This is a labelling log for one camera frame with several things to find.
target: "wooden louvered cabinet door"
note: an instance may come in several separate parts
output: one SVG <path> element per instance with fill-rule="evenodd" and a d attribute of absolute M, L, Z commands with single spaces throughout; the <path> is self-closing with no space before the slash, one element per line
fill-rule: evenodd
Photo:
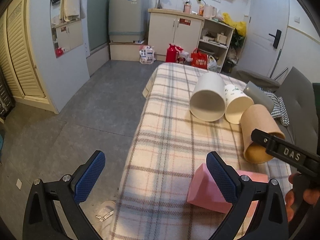
<path fill-rule="evenodd" d="M 25 95 L 44 97 L 32 61 L 26 27 L 26 0 L 13 0 L 7 9 L 7 44 L 14 72 Z"/>
<path fill-rule="evenodd" d="M 12 70 L 10 68 L 11 61 L 8 58 L 6 48 L 5 48 L 5 40 L 7 36 L 5 35 L 5 16 L 6 13 L 2 15 L 0 18 L 0 67 L 3 73 L 5 80 L 7 81 L 8 87 L 11 90 L 11 93 L 15 97 L 21 97 L 22 94 L 19 91 L 16 80 L 12 74 Z"/>

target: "yellow plastic bag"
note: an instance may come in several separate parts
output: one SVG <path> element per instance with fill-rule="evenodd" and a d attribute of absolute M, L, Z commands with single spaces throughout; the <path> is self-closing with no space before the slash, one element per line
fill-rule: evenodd
<path fill-rule="evenodd" d="M 228 13 L 223 13 L 222 15 L 224 18 L 223 22 L 225 24 L 228 24 L 232 27 L 235 27 L 241 36 L 246 35 L 246 33 L 247 33 L 247 23 L 246 22 L 235 22 L 231 19 L 230 15 Z"/>

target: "tile floor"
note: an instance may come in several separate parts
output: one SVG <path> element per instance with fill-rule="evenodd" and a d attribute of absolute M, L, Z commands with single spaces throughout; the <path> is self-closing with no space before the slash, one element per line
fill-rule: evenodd
<path fill-rule="evenodd" d="M 109 61 L 71 98 L 59 115 L 16 104 L 0 133 L 0 216 L 22 239 L 25 205 L 34 179 L 59 180 L 85 163 L 95 150 L 106 155 L 106 166 L 89 198 L 81 204 L 88 219 L 106 200 L 117 198 L 125 160 L 145 103 L 142 91 L 162 62 Z M 22 181 L 21 190 L 16 186 Z M 57 211 L 65 224 L 62 209 Z M 69 237 L 75 236 L 70 227 Z"/>

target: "pink box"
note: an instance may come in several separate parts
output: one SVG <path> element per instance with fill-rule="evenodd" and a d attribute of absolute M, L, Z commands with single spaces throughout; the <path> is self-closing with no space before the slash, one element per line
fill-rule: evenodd
<path fill-rule="evenodd" d="M 250 171 L 237 171 L 241 175 L 248 175 L 250 179 L 258 182 L 268 182 L 266 174 L 255 173 Z M 207 165 L 202 163 L 196 170 L 196 173 L 190 183 L 187 202 L 199 207 L 228 213 L 232 207 L 231 203 L 225 201 L 217 184 L 208 171 Z M 252 217 L 257 207 L 258 201 L 253 201 L 247 213 L 247 217 Z"/>

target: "door handle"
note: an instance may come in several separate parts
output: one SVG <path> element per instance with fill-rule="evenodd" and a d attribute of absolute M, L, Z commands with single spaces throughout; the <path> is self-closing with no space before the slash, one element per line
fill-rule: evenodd
<path fill-rule="evenodd" d="M 281 38 L 281 33 L 282 33 L 281 30 L 277 30 L 276 35 L 273 35 L 273 34 L 269 33 L 269 35 L 270 35 L 271 37 L 274 37 L 274 38 L 275 38 L 275 41 L 273 42 L 273 47 L 274 47 L 275 49 L 278 48 L 279 41 L 280 41 L 280 38 Z"/>

